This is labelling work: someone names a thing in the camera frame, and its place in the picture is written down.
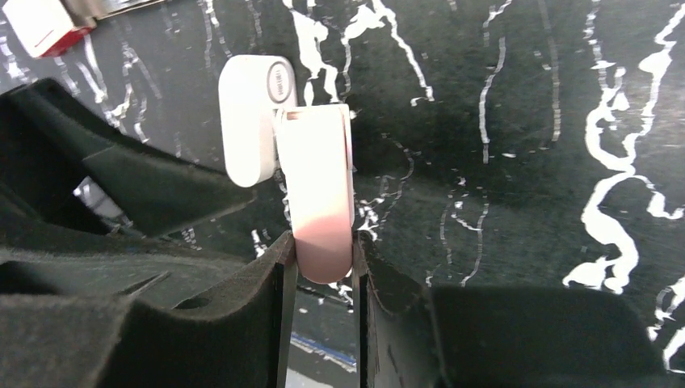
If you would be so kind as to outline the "white stapler part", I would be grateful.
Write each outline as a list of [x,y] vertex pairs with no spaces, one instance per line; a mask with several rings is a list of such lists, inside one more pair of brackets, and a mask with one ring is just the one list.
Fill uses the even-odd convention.
[[274,119],[297,105],[296,77],[285,57],[231,57],[218,80],[225,169],[237,186],[250,188],[277,167]]

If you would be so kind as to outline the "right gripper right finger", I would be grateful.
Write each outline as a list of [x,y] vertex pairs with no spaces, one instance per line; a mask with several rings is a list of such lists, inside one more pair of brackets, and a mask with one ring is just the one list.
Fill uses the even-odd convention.
[[425,285],[353,240],[360,387],[676,387],[632,307],[587,289]]

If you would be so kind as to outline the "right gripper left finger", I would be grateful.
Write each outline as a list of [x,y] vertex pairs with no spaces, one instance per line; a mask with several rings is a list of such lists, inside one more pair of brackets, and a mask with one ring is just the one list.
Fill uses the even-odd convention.
[[3,93],[2,386],[284,386],[292,236],[253,260],[170,238],[253,198],[54,79]]

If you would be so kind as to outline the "small red white staple box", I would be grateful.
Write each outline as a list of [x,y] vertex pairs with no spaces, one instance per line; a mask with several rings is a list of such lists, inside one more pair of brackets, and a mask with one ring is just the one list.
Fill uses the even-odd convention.
[[58,57],[96,27],[58,0],[8,0],[2,6],[12,30],[33,58]]

